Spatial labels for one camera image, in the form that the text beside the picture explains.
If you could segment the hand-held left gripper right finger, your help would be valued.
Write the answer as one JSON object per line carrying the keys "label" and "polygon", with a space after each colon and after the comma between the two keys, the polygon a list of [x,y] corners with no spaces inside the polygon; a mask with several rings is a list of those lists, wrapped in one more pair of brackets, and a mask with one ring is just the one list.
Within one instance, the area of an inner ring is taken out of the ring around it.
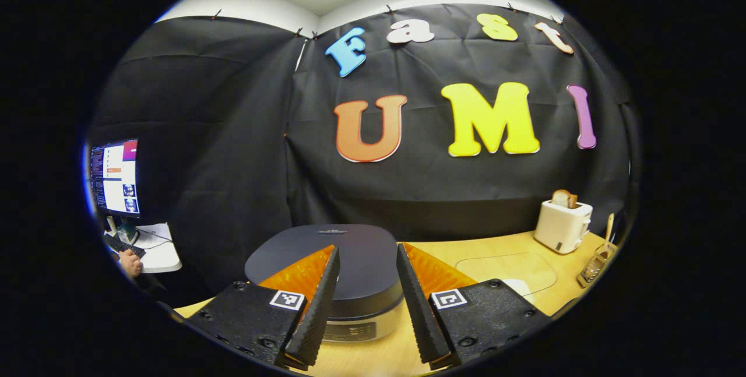
{"label": "hand-held left gripper right finger", "polygon": [[503,281],[476,282],[407,242],[396,266],[419,355],[433,370],[498,354],[551,323]]}

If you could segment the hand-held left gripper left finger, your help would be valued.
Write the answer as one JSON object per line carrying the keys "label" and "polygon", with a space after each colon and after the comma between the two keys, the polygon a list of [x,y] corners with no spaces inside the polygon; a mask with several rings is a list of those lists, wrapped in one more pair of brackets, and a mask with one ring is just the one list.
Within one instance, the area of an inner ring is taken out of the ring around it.
{"label": "hand-held left gripper left finger", "polygon": [[230,284],[185,324],[248,358],[307,370],[324,337],[338,274],[337,247],[327,246],[259,284]]}

